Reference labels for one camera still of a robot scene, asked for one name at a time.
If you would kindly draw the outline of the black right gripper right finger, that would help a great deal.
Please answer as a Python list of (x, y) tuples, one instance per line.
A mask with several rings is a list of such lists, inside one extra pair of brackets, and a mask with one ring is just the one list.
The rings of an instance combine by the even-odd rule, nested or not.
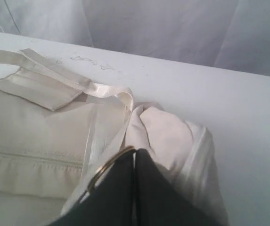
[(177, 193), (145, 149), (136, 151), (134, 175), (138, 226), (220, 225)]

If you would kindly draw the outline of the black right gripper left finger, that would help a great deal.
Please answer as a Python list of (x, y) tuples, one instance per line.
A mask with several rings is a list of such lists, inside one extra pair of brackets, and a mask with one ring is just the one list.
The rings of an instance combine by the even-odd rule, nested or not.
[(115, 160), (101, 183), (53, 226), (131, 226), (134, 192), (133, 153)]

